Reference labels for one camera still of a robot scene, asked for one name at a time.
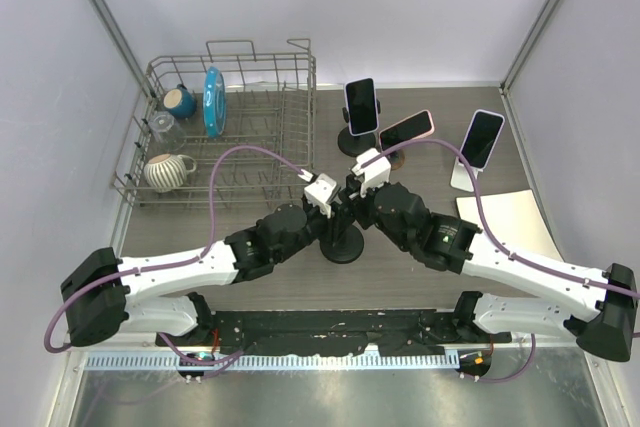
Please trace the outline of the black front phone stand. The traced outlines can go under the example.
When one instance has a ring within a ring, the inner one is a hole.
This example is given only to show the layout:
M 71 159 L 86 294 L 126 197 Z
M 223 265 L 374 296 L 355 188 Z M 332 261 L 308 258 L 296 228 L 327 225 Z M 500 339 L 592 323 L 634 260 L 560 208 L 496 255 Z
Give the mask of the black front phone stand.
M 320 243 L 322 255 L 335 264 L 349 264 L 356 261 L 364 251 L 364 236 L 350 211 L 350 226 L 341 237 L 333 237 L 329 243 Z

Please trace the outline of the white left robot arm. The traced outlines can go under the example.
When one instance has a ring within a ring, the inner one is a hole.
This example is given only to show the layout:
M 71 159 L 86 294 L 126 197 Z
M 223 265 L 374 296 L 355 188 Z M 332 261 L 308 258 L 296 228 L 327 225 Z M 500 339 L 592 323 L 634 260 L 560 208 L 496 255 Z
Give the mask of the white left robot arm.
M 155 332 L 176 345 L 205 344 L 213 332 L 203 286 L 227 286 L 269 275 L 313 243 L 329 261 L 350 263 L 362 252 L 354 218 L 342 205 L 283 204 L 201 248 L 151 257 L 92 252 L 61 284 L 58 318 L 68 326 L 69 346 L 88 347 L 118 333 Z

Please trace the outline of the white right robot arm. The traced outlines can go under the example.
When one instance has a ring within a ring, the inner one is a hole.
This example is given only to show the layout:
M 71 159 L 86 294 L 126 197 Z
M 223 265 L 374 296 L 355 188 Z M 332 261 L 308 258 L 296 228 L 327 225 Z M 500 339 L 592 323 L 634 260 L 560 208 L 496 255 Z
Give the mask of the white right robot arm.
M 431 212 L 400 183 L 365 188 L 350 174 L 341 195 L 364 229 L 381 231 L 400 251 L 425 267 L 481 277 L 527 293 L 492 307 L 486 294 L 461 298 L 451 318 L 457 338 L 477 340 L 485 332 L 529 331 L 574 339 L 584 351 L 615 362 L 631 358 L 639 303 L 634 272 L 619 263 L 607 269 L 518 254 L 478 225 Z

